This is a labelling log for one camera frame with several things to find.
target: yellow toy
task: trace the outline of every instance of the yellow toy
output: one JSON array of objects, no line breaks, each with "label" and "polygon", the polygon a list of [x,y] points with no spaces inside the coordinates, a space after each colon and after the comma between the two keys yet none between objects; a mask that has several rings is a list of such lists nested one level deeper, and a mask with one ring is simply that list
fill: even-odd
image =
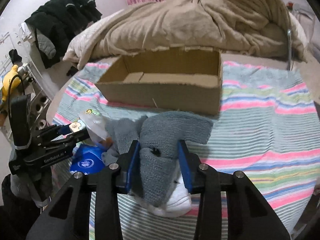
[{"label": "yellow toy", "polygon": [[[3,78],[3,87],[2,87],[2,101],[6,101],[7,97],[8,97],[8,89],[9,89],[9,84],[11,79],[18,74],[18,66],[17,65],[13,65],[12,69],[4,76]],[[20,79],[19,78],[15,78],[12,85],[11,85],[11,90],[10,90],[10,94],[12,93],[12,91],[20,84]]]}]

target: beige blanket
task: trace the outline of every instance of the beige blanket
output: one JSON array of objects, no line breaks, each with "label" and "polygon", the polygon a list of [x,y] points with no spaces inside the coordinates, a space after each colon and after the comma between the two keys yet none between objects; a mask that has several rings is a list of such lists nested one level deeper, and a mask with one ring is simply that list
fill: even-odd
[{"label": "beige blanket", "polygon": [[[136,4],[93,24],[71,41],[63,58],[77,64],[110,55],[169,47],[222,49],[259,57],[288,54],[290,16],[282,0],[164,0]],[[293,27],[293,48],[305,47]]]}]

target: open cardboard box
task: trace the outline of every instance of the open cardboard box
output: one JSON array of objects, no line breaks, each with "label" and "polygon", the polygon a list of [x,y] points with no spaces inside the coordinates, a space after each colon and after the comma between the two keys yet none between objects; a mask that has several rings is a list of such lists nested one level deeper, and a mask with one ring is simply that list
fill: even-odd
[{"label": "open cardboard box", "polygon": [[182,48],[121,56],[96,83],[110,102],[213,115],[221,85],[219,52]]}]

